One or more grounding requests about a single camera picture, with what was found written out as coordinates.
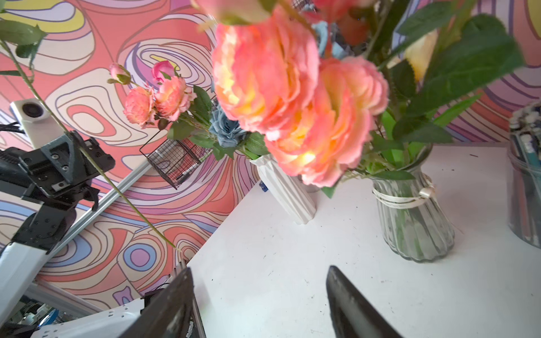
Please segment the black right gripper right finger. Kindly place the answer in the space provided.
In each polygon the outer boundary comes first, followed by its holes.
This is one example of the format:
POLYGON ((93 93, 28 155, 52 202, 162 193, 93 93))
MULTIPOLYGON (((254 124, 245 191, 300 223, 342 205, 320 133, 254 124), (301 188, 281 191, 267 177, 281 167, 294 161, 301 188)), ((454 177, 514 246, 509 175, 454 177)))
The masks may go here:
POLYGON ((336 337, 402 337, 338 267, 329 267, 325 284, 336 337))

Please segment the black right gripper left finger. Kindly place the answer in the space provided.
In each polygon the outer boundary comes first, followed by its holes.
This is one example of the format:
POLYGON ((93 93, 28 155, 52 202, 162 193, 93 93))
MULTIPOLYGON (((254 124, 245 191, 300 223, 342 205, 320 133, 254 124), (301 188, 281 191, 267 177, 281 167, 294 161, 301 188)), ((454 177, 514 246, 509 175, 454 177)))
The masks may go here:
POLYGON ((205 337, 190 268, 185 268, 152 298, 121 337, 205 337))

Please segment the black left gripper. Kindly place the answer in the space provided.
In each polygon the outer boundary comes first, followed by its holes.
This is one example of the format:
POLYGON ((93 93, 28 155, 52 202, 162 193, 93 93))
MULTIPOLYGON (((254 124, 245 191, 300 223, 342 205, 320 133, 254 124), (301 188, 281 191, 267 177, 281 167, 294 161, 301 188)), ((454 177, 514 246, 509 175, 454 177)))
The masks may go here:
POLYGON ((92 180, 114 168, 115 159, 96 139, 73 131, 39 149, 1 151, 1 191, 34 203, 67 210, 82 201, 99 208, 99 190, 92 180))

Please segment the clear ribbed glass vase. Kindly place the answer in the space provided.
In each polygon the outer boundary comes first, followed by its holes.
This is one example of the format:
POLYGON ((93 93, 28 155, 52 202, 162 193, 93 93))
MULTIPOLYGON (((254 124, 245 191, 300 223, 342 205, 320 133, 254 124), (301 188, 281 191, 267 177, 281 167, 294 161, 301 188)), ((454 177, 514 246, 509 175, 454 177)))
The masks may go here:
POLYGON ((411 180, 372 180, 384 241, 394 253, 417 263, 440 260, 454 247, 452 224, 438 204, 432 180, 421 169, 432 149, 426 146, 404 168, 411 180))

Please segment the white ribbed ceramic vase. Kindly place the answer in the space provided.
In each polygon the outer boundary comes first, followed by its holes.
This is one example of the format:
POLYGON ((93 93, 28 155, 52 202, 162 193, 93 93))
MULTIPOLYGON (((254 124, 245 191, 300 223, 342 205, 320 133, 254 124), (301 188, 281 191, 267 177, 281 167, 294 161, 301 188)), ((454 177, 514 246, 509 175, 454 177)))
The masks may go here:
POLYGON ((297 178, 288 176, 271 155, 250 161, 259 177, 294 222, 306 225, 316 215, 316 203, 297 178))

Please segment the pink peony flower branch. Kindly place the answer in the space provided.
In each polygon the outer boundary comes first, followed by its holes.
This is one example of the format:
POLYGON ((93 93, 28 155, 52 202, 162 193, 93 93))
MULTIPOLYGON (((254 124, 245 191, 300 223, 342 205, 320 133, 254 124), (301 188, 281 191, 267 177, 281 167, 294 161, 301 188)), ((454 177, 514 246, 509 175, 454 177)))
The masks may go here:
POLYGON ((109 84, 131 85, 123 105, 123 114, 141 128, 168 128, 171 139, 185 139, 196 130, 206 129, 209 109, 205 91, 189 86, 170 61, 155 63, 151 70, 157 84, 136 84, 131 73, 118 63, 109 66, 109 84))

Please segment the light pink rose stem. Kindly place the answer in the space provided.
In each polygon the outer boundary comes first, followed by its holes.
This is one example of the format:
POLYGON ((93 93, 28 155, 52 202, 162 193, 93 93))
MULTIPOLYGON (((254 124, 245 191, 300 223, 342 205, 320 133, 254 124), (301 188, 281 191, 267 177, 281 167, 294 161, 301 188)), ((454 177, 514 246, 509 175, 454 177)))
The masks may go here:
MULTIPOLYGON (((32 45, 32 46, 38 46, 38 44, 46 37, 46 33, 42 31, 37 25, 31 26, 25 23, 21 23, 18 21, 5 21, 1 20, 1 47, 5 49, 8 53, 9 58, 14 62, 15 67, 17 71, 1 71, 1 74, 6 76, 20 76, 22 77, 25 84, 28 86, 30 91, 33 93, 34 97, 39 101, 39 103, 43 104, 45 107, 45 110, 49 112, 49 114, 54 119, 55 123, 62 129, 62 132, 64 135, 67 135, 70 137, 70 131, 66 128, 66 126, 59 120, 59 118, 52 112, 52 110, 48 107, 46 102, 43 100, 43 98, 38 94, 37 90, 33 86, 34 82, 34 75, 32 75, 32 78, 29 78, 25 71, 22 69, 22 66, 17 61, 15 54, 11 51, 11 49, 8 47, 7 43, 11 43, 14 45, 32 45)), ((121 197, 126 204, 128 204, 129 207, 132 208, 133 211, 135 211, 136 214, 139 215, 139 217, 153 230, 156 232, 157 235, 159 235, 160 238, 162 238, 168 245, 173 247, 174 250, 178 250, 176 245, 172 241, 166 238, 166 236, 156 229, 154 225, 138 210, 138 208, 128 199, 128 197, 125 196, 124 193, 122 193, 121 190, 114 184, 113 181, 110 180, 110 178, 107 176, 104 170, 102 170, 97 162, 91 158, 90 154, 84 150, 81 146, 79 146, 79 149, 83 152, 83 155, 90 161, 90 164, 94 166, 94 168, 97 170, 97 172, 107 181, 108 184, 110 184, 112 190, 114 190, 119 197, 121 197)))

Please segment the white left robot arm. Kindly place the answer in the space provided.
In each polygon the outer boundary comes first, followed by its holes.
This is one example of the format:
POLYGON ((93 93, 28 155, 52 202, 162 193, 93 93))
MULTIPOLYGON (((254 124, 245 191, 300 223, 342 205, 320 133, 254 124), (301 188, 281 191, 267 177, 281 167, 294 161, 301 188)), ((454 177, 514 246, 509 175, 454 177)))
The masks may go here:
POLYGON ((1 328, 7 337, 185 337, 193 294, 190 271, 129 304, 51 325, 16 325, 12 312, 76 220, 82 200, 97 201, 91 186, 114 167, 95 139, 70 132, 31 152, 1 152, 1 191, 39 204, 1 250, 1 328))

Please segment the blue rose bunch white vase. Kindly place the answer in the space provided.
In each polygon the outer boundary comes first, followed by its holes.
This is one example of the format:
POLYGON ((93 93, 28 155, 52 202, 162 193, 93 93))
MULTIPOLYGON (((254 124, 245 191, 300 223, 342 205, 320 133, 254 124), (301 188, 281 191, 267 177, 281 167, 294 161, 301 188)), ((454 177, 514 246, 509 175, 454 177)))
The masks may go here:
POLYGON ((211 149, 215 159, 228 156, 234 158, 239 152, 250 160, 269 155, 264 136, 258 132, 248 132, 240 127, 239 121, 230 120, 219 103, 213 103, 209 112, 207 129, 195 130, 189 136, 190 142, 205 149, 211 149))

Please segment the pink peony bunch glass vase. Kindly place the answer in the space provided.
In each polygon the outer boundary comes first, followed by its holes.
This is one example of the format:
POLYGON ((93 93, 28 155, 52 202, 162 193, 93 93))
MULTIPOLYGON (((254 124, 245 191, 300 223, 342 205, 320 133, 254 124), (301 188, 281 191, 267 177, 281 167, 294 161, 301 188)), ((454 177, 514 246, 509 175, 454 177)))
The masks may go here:
POLYGON ((282 170, 334 193, 349 177, 412 181, 487 85, 525 66, 475 1, 193 1, 216 24, 214 90, 282 170))

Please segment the blue black stapler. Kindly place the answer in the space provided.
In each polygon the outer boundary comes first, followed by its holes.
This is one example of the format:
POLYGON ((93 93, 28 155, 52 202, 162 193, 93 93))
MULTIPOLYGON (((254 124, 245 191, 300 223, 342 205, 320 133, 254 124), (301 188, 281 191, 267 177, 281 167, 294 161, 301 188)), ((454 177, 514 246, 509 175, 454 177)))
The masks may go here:
POLYGON ((263 181, 259 182, 259 187, 262 189, 263 192, 269 191, 268 187, 263 183, 263 181))

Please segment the clear pen holder jar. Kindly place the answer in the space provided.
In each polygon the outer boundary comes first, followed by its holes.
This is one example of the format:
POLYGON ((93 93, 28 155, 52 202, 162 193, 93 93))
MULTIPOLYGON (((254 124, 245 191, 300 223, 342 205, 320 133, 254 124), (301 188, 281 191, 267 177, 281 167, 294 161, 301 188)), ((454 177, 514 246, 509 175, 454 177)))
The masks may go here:
POLYGON ((509 129, 508 226, 540 248, 540 101, 513 112, 509 129))

